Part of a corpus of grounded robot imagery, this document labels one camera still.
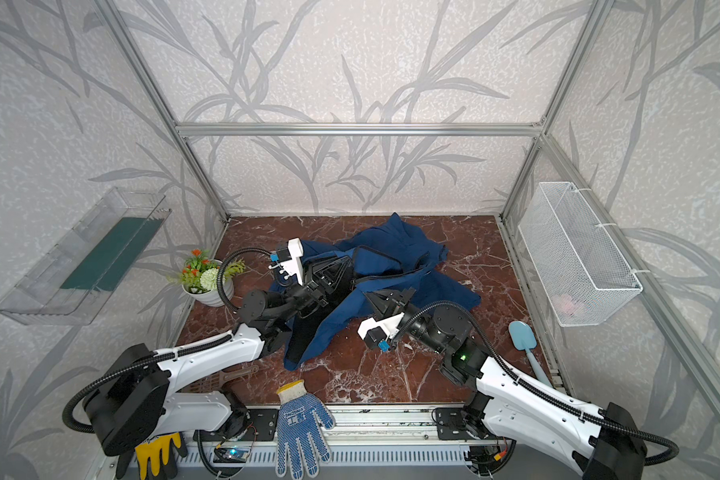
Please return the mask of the blue zip-up jacket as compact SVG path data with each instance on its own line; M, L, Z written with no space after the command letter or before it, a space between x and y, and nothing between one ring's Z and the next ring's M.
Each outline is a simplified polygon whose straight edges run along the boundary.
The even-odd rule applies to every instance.
M416 293L412 302L417 306L448 300L471 310L481 303L479 294L437 271L447 259L447 247L429 239L419 227L403 221L396 213L382 225L333 245L304 240L302 246L303 263L349 259L353 274L350 292L341 294L335 307L319 313L315 320L295 321L283 360L288 371L321 355L352 319L372 313L366 292L413 288Z

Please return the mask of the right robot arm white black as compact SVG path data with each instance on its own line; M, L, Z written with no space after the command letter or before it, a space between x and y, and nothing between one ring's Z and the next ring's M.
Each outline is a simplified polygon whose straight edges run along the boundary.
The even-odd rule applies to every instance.
M463 408L476 437L503 437L527 445L584 479L639 479L647 446L631 434L635 424L623 408L601 409L570 397L506 362L461 305L439 301L423 308L413 289L366 293L371 318L358 333L371 349L388 351L405 336L441 354L440 371L473 390Z

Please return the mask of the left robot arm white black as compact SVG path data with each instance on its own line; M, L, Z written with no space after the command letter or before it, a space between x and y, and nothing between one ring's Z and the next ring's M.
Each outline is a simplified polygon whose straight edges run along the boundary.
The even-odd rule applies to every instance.
M341 303L351 291L353 277L349 257L314 261L302 285L283 292L249 292L239 310L241 321L231 332L159 351L145 344L126 349L101 378L68 403L64 423L95 434L110 457L155 436L219 429L232 414L231 399L220 393L185 394L183 388L277 352L307 321Z

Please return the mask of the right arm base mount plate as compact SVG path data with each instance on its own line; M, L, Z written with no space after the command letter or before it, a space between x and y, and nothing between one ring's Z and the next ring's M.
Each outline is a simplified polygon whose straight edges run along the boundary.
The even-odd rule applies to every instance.
M501 445L514 445L515 441L506 437L496 436L483 425L470 422L462 408L437 407L431 412L431 419L437 430L437 437L442 441L494 441Z

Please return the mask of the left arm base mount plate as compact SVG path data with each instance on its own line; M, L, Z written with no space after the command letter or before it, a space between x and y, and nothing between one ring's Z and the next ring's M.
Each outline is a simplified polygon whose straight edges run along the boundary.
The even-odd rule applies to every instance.
M230 419L227 439L242 442L269 442L275 438L279 410L254 408L235 411Z

